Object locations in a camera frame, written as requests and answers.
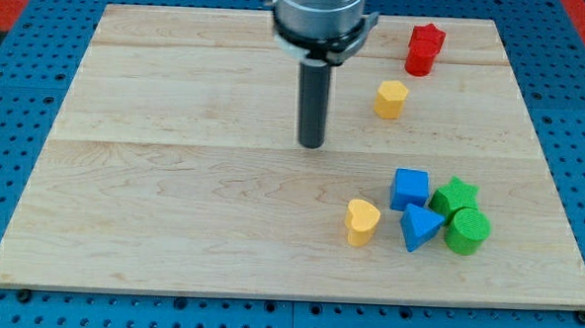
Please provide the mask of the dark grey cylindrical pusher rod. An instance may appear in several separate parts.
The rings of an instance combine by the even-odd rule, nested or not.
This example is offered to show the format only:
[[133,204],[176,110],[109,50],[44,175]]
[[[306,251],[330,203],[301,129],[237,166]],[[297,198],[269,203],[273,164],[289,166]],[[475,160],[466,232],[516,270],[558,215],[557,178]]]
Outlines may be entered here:
[[331,67],[299,66],[297,140],[304,148],[319,148],[324,142]]

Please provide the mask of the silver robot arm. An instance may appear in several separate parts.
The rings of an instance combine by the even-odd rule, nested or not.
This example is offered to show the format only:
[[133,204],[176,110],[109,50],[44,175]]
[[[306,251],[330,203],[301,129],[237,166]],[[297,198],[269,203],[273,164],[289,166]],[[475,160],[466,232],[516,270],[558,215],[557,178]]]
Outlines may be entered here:
[[377,25],[365,0],[263,0],[272,10],[274,40],[298,61],[297,140],[324,143],[332,69],[356,55]]

